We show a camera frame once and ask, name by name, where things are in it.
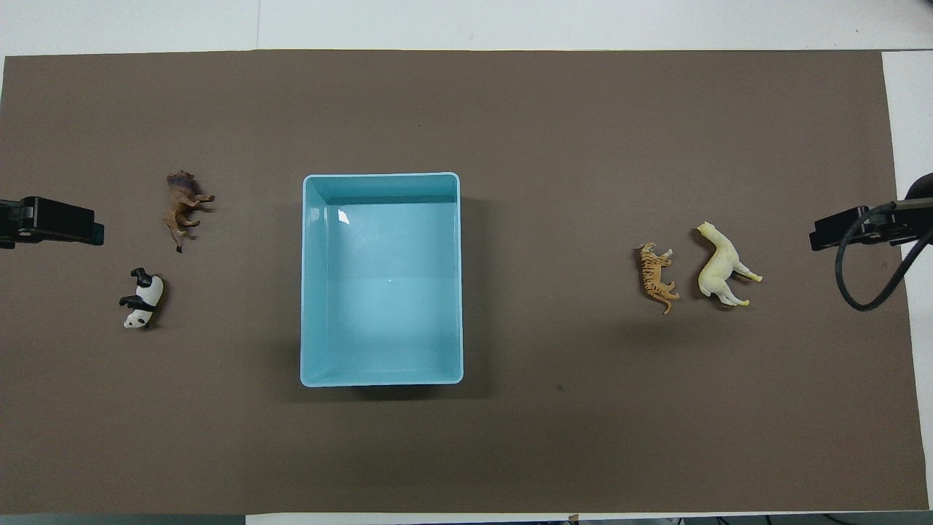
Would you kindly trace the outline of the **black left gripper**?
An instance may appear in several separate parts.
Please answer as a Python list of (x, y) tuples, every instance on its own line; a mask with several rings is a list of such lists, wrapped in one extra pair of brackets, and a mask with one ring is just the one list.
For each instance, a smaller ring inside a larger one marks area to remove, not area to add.
[(2, 249), (43, 241), (103, 246), (105, 232), (104, 224), (96, 223), (94, 211), (86, 207), (37, 196), (1, 203)]

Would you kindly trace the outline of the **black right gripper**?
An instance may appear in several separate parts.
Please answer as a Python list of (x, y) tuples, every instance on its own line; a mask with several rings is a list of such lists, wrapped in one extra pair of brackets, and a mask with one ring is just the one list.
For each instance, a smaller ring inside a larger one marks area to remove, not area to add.
[[(824, 229), (814, 227), (813, 232), (809, 233), (813, 252), (839, 246), (843, 234), (852, 223), (869, 211), (869, 206), (856, 206), (825, 218)], [(889, 243), (891, 246), (906, 244), (918, 240), (931, 227), (931, 219), (930, 205), (898, 205), (891, 211), (863, 219), (859, 228), (854, 231), (851, 243)]]

